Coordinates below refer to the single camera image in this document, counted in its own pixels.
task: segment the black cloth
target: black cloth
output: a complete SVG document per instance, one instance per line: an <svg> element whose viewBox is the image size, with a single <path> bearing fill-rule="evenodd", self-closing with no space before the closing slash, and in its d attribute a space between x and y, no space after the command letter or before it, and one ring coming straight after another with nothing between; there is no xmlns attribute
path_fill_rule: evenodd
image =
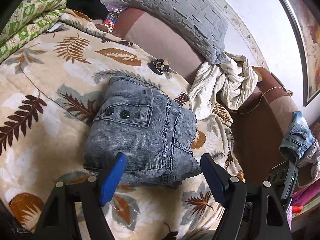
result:
<svg viewBox="0 0 320 240"><path fill-rule="evenodd" d="M109 13L100 0L67 0L67 8L82 12L93 20L104 20Z"/></svg>

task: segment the denim jacket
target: denim jacket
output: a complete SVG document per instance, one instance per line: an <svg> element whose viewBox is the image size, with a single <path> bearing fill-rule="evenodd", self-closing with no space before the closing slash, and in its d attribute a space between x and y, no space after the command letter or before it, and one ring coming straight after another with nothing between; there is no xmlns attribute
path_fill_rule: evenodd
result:
<svg viewBox="0 0 320 240"><path fill-rule="evenodd" d="M99 172L122 152L122 183L176 187L201 173L190 145L196 137L192 111L168 96L117 72L87 139L83 167Z"/></svg>
<svg viewBox="0 0 320 240"><path fill-rule="evenodd" d="M306 119L300 111L292 113L292 121L280 145L281 154L296 164L304 152L315 142Z"/></svg>

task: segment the leaf-patterned blanket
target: leaf-patterned blanket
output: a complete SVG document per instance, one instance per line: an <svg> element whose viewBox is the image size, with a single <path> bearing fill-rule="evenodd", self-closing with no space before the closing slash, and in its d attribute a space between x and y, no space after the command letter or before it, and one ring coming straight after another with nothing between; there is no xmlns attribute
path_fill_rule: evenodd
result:
<svg viewBox="0 0 320 240"><path fill-rule="evenodd" d="M84 143L116 71L189 107L190 85L179 74L154 74L147 66L154 57L66 11L58 31L39 35L0 65L0 197L31 231L55 182L79 183L89 176L82 168ZM210 153L243 179L231 123L216 103L197 123L191 147L198 161ZM103 212L116 239L161 240L215 229L223 208L200 174L178 189L119 186ZM89 240L81 206L77 215L83 239Z"/></svg>

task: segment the cable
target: cable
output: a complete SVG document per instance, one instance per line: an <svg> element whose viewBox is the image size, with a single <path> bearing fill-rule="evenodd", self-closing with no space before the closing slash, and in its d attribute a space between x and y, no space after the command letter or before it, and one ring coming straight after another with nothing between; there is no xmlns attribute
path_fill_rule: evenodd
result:
<svg viewBox="0 0 320 240"><path fill-rule="evenodd" d="M284 91L286 91L283 87L273 87L273 88L270 88L269 90L267 90L266 92L264 92L264 93L261 95L261 98L260 98L258 104L254 107L254 109L256 109L256 108L259 106L259 104L260 104L263 96L264 96L267 92L269 92L270 90L272 90L272 89L274 89L274 88L281 88L281 89L283 89ZM250 111L248 111L248 112L245 112L245 113L240 113L240 112L236 112L236 111L231 111L231 112L232 112L232 113L235 113L235 114L248 114L248 113L252 112L254 109L252 109L252 110L250 110Z"/></svg>

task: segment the plastic bag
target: plastic bag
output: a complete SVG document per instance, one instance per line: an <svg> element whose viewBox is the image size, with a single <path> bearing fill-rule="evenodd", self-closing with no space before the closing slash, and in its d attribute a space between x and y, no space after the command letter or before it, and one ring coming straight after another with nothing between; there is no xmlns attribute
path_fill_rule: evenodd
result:
<svg viewBox="0 0 320 240"><path fill-rule="evenodd" d="M103 21L103 25L108 27L108 32L112 32L120 13L126 10L129 7L129 4L120 0L111 0L102 3L109 11L107 17Z"/></svg>

